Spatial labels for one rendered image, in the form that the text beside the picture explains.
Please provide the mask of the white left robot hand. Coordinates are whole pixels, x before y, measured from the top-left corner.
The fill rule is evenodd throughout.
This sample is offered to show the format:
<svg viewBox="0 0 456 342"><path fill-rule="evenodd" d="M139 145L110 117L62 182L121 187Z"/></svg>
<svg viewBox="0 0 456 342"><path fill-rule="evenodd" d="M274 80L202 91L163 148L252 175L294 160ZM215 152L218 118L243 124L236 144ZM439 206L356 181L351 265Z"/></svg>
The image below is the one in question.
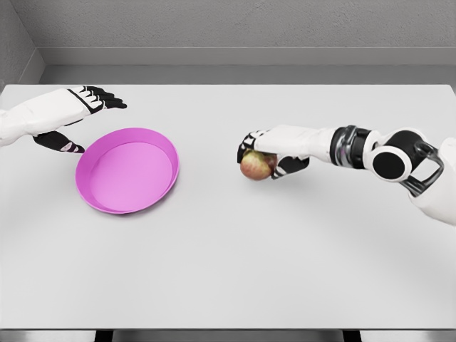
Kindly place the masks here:
<svg viewBox="0 0 456 342"><path fill-rule="evenodd" d="M58 152L82 154L85 149L62 133L61 127L73 125L105 109L126 109L122 99L104 89L82 85L62 88L24 103L26 133L36 144Z"/></svg>

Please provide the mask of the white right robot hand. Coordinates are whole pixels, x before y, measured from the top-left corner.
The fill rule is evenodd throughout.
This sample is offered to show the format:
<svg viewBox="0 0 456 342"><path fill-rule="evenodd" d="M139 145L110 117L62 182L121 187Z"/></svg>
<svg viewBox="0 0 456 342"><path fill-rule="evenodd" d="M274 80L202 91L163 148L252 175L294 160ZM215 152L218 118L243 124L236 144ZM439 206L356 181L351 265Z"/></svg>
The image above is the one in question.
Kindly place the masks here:
<svg viewBox="0 0 456 342"><path fill-rule="evenodd" d="M287 125L250 132L239 144L237 163L240 165L247 150L256 150L277 156L278 163L270 177L273 180L305 170L310 164L305 151L305 135L303 128Z"/></svg>

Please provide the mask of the red-green apple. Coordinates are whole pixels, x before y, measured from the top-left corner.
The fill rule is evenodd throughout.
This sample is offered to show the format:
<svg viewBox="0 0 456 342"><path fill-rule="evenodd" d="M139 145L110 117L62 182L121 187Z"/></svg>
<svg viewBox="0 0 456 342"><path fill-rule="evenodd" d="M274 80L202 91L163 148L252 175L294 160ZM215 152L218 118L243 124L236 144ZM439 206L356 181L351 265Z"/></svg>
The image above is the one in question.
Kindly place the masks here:
<svg viewBox="0 0 456 342"><path fill-rule="evenodd" d="M272 176L277 163L275 154L247 150L240 162L240 170L250 180L260 181Z"/></svg>

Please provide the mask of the pink round plate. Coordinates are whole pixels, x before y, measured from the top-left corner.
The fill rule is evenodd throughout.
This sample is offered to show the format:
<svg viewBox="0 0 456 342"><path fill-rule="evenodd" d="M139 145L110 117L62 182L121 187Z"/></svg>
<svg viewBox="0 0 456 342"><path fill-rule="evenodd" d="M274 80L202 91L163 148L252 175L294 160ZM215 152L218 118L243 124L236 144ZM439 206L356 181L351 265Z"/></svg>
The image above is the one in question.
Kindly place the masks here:
<svg viewBox="0 0 456 342"><path fill-rule="evenodd" d="M82 154L76 188L92 208L130 214L159 202L174 186L180 168L171 140L147 128L124 128L97 139Z"/></svg>

